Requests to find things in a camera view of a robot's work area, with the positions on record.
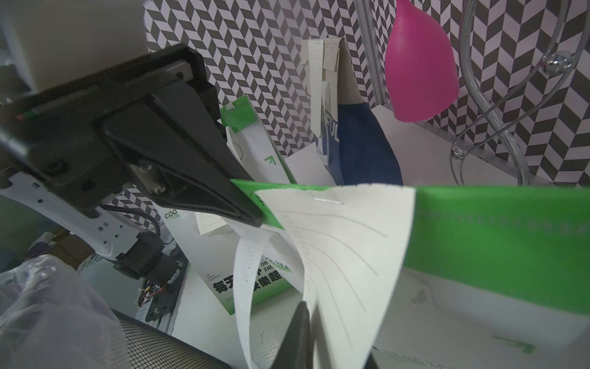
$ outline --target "white table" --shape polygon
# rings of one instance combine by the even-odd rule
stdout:
[[[413,123],[402,123],[384,106],[372,109],[392,146],[404,184],[455,185],[448,166],[451,144]],[[299,184],[334,185],[316,155],[314,145],[286,159]],[[476,156],[465,163],[466,183],[516,185],[516,179]],[[253,307],[250,341],[252,356],[260,369],[270,368],[301,294],[291,288]],[[189,270],[176,306],[172,336],[236,368],[247,368],[235,323],[205,282]]]

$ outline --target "black and white chevron wallpaper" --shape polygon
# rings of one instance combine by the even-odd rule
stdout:
[[[395,19],[394,0],[371,0],[375,34],[383,58]],[[412,0],[415,6],[440,22],[451,40],[458,65],[459,24],[462,0]],[[486,97],[498,101],[517,85],[547,49],[560,0],[479,0],[474,22],[471,59]],[[584,28],[586,2],[571,0],[558,50],[574,52]],[[577,70],[536,113],[517,123],[511,132],[526,155],[533,174],[557,185],[590,186],[590,44],[586,45]],[[559,76],[547,78],[537,72],[511,99],[496,109],[499,118],[512,122],[551,90]],[[429,122],[450,133],[460,133],[478,113],[467,94],[463,79],[458,100]],[[479,143],[493,133],[485,120],[466,134],[466,141]],[[486,150],[508,158],[502,143],[490,141]]]
[[[353,0],[152,0],[145,8],[150,49],[195,48],[219,102],[249,95],[285,156],[313,140],[301,40],[345,37],[361,95],[374,104]]]

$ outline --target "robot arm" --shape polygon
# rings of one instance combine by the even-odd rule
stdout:
[[[100,207],[122,186],[163,207],[262,222],[230,182],[250,176],[225,145],[206,80],[202,57],[176,45],[0,106],[12,162],[0,194],[75,232],[124,274],[166,285],[177,265],[162,241]]]

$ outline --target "paper sheet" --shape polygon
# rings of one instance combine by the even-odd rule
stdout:
[[[225,134],[227,135],[227,147],[230,149],[234,158],[240,162],[242,167],[245,166],[244,161],[248,161],[249,157],[246,155],[246,151],[242,147],[240,140],[235,135],[234,130],[231,127],[225,127]]]
[[[338,53],[340,50],[340,38],[326,38],[324,39],[324,69],[338,72]]]
[[[216,236],[231,232],[231,227],[218,215],[196,211],[195,217],[199,234],[202,236]]]
[[[267,183],[290,183],[277,156],[268,131],[260,119],[236,133],[247,156],[244,169],[253,180]]]
[[[300,293],[303,293],[303,264],[293,243],[289,243],[289,235],[275,227],[263,224],[260,228],[223,218],[227,224],[240,235],[244,236],[252,230],[259,229],[268,233],[268,244],[264,244],[263,256],[278,272]]]
[[[362,368],[402,266],[415,190],[359,185],[256,194],[279,219],[303,259],[303,299],[312,319],[314,368]],[[235,303],[238,333],[249,360],[245,326],[254,279],[253,271],[246,268],[259,261],[268,236],[251,233],[243,238],[234,266],[234,279],[242,279]]]
[[[242,351],[249,368],[257,369],[250,355],[250,311],[252,296],[262,253],[268,245],[271,233],[253,229],[244,234],[238,242],[234,263],[234,306],[235,320]]]
[[[551,367],[547,365],[548,357],[540,357],[534,346],[520,337],[505,337],[464,315],[419,303],[422,296],[419,292],[410,294],[415,288],[407,284],[407,277],[400,278],[398,287],[405,285],[405,291],[396,287],[375,339],[379,350],[420,364],[424,369]]]
[[[308,40],[307,45],[309,47],[309,95],[319,97],[322,95],[324,40]],[[317,137],[320,137],[322,135],[322,101],[319,98],[312,99],[310,105],[311,129]]]

